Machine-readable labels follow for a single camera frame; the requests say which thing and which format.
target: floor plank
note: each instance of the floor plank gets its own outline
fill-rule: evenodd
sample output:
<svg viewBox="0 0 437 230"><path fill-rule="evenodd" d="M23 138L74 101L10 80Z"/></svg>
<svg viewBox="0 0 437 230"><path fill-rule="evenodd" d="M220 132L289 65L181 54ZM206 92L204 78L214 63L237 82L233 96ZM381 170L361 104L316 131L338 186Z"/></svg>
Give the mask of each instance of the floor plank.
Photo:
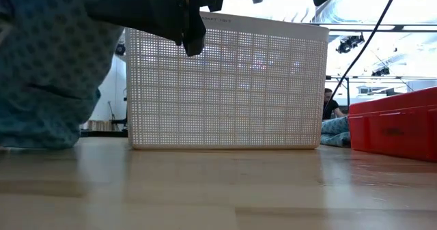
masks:
<svg viewBox="0 0 437 230"><path fill-rule="evenodd" d="M435 229L437 164L323 147L0 154L0 229Z"/></svg>

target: patterned cloth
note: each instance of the patterned cloth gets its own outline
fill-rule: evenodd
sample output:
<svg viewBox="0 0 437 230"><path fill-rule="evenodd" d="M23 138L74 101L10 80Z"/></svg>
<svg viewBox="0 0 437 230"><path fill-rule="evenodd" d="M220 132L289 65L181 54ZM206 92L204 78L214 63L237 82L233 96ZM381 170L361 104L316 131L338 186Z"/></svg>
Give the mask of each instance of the patterned cloth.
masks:
<svg viewBox="0 0 437 230"><path fill-rule="evenodd" d="M348 117L340 117L322 122L323 145L350 147L350 132Z"/></svg>
<svg viewBox="0 0 437 230"><path fill-rule="evenodd" d="M122 28L87 17L84 3L99 0L4 1L14 29L0 45L0 146L72 147Z"/></svg>

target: metal frame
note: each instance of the metal frame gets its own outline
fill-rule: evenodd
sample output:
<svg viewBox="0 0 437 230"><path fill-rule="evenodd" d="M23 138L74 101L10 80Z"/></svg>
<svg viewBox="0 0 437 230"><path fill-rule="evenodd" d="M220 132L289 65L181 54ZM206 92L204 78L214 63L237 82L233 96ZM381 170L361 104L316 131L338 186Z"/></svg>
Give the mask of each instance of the metal frame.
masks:
<svg viewBox="0 0 437 230"><path fill-rule="evenodd" d="M375 25L362 25L350 23L307 23L308 25L316 25L326 27L330 32L372 32ZM437 24L423 25L380 25L377 32L389 33L435 33L437 32Z"/></svg>
<svg viewBox="0 0 437 230"><path fill-rule="evenodd" d="M326 76L326 83L338 83L339 79L341 79L341 76ZM422 77L422 76L347 76L344 78L346 81L346 93L348 98L348 111L350 106L350 80L351 79L367 79L367 80L437 80L435 77ZM352 83L368 83L367 81L352 81ZM399 84L394 82L381 82L384 84Z"/></svg>

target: mesh basket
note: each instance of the mesh basket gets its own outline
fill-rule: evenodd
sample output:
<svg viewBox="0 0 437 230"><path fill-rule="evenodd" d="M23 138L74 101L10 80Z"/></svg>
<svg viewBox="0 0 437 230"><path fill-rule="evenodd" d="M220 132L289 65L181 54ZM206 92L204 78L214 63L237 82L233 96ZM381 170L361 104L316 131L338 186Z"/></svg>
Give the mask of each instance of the mesh basket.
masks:
<svg viewBox="0 0 437 230"><path fill-rule="evenodd" d="M127 29L129 139L143 149L311 149L328 29L202 13L202 54Z"/></svg>

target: red plastic box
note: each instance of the red plastic box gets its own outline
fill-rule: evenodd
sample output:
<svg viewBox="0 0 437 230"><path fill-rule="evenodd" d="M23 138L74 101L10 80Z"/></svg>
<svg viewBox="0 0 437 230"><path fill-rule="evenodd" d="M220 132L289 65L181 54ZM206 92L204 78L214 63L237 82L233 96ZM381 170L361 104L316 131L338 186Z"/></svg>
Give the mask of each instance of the red plastic box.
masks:
<svg viewBox="0 0 437 230"><path fill-rule="evenodd" d="M353 104L352 149L437 162L437 87Z"/></svg>

